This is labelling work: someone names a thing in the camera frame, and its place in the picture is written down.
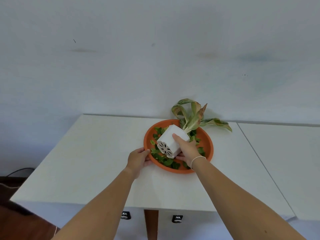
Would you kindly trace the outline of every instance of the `forearm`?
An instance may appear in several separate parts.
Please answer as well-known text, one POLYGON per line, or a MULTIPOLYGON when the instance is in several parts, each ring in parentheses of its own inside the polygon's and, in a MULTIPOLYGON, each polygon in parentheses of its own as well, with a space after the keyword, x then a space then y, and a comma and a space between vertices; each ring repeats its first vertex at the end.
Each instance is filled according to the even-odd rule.
POLYGON ((235 240, 304 239, 271 208, 235 184, 208 161, 196 159, 193 169, 235 240))
POLYGON ((53 240, 114 238, 134 175, 124 169, 112 183, 84 206, 53 240))

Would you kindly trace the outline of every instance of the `person's left hand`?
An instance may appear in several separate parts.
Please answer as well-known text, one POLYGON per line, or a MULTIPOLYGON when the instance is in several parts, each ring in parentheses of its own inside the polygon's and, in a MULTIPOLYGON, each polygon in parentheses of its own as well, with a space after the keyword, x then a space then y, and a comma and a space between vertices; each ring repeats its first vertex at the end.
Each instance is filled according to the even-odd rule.
POLYGON ((132 151, 129 154, 128 164, 126 166, 126 169, 128 169, 133 174, 135 179, 139 177, 140 170, 143 167, 146 167, 152 164, 152 161, 150 161, 150 158, 148 157, 149 153, 150 153, 149 149, 145 151, 144 148, 141 147, 139 149, 132 151))

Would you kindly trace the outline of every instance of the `white bracelet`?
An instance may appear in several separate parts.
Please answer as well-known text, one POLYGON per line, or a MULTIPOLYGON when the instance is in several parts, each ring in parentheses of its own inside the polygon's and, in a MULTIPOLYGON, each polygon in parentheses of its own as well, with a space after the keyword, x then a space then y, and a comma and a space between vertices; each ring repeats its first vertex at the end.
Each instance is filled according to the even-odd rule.
POLYGON ((190 168, 192 169, 192 163, 193 163, 193 161, 195 160, 195 159, 197 159, 198 157, 195 157, 192 161, 191 161, 191 163, 190 163, 190 168))

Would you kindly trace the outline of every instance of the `cabinet handle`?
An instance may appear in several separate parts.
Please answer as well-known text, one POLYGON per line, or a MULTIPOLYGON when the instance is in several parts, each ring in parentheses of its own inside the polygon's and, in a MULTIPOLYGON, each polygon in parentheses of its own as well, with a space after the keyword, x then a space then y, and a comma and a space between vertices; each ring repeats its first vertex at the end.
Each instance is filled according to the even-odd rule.
POLYGON ((182 215, 173 215, 172 222, 173 223, 181 223, 182 222, 182 215))
POLYGON ((130 212, 129 211, 123 211, 122 215, 121 215, 121 219, 130 220, 131 219, 130 212))

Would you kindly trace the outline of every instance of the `person's left arm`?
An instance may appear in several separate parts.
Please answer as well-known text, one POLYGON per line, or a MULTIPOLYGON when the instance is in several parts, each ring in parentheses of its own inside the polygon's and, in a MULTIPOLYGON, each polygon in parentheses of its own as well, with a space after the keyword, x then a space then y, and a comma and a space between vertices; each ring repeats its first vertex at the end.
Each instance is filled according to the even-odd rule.
POLYGON ((114 239, 131 185, 140 170, 151 164, 150 150, 130 153, 125 169, 100 194, 84 206, 52 240, 114 239))

